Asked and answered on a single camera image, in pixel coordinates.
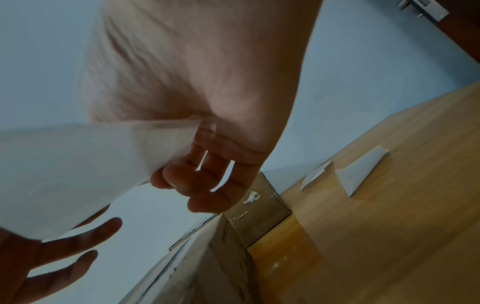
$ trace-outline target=skin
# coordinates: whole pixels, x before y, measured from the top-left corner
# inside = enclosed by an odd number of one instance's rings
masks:
[[[86,225],[108,209],[105,208],[78,227]],[[30,270],[82,253],[112,237],[122,226],[112,218],[101,226],[72,237],[49,242],[26,239],[0,228],[0,303],[28,304],[53,294],[86,274],[98,256],[90,250],[72,265],[33,277]]]
[[[190,197],[192,212],[226,211],[285,128],[320,5],[111,0],[90,44],[83,103],[94,122],[201,118],[190,153],[151,183]],[[211,192],[230,161],[228,181]]]

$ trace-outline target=paper scrap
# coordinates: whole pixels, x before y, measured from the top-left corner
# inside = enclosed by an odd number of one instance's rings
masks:
[[[259,199],[260,199],[260,194],[258,194],[255,191],[250,191],[250,195],[248,196],[248,199],[243,203],[244,204],[253,203],[255,201],[258,201]]]
[[[352,196],[355,190],[387,153],[387,149],[377,146],[369,153],[357,159],[347,168],[335,170],[338,179],[348,196]]]
[[[309,174],[307,174],[307,176],[305,177],[305,179],[303,179],[303,182],[301,183],[300,191],[303,191],[308,184],[313,182],[317,177],[319,177],[322,173],[324,173],[325,168],[327,168],[331,163],[332,163],[331,161],[328,161],[325,164],[314,169]]]
[[[56,238],[185,155],[199,121],[67,125],[0,133],[0,227]]]

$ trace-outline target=cardboard box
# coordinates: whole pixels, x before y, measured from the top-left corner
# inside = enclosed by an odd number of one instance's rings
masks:
[[[120,304],[261,303],[252,257],[224,215],[171,247]]]
[[[247,248],[291,213],[260,172],[249,191],[225,216]]]

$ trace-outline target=wooden table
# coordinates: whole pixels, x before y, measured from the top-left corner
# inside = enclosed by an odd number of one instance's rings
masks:
[[[334,168],[390,153],[348,197]],[[253,244],[264,303],[480,303],[480,83],[386,118]]]

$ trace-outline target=hand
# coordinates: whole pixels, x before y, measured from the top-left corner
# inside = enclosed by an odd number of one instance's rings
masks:
[[[189,196],[193,212],[226,211],[285,128],[320,4],[111,0],[82,83],[89,116],[107,122],[200,116],[190,153],[151,183]],[[228,181],[210,192],[232,160]]]
[[[104,213],[104,208],[78,227]],[[122,226],[120,218],[71,237],[42,243],[25,239],[0,228],[0,303],[27,304],[55,293],[81,278],[97,258],[91,250],[75,263],[54,272],[27,277],[30,270],[81,253],[103,243]]]

